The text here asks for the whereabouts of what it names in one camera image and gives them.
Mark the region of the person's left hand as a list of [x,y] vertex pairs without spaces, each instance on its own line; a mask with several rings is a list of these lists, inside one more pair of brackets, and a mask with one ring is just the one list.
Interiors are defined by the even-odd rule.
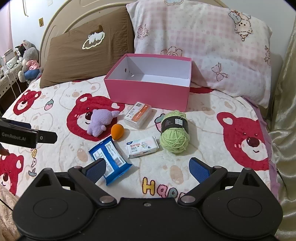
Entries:
[[10,152],[7,149],[5,149],[2,144],[0,144],[0,155],[2,155],[2,156],[9,156],[10,155]]

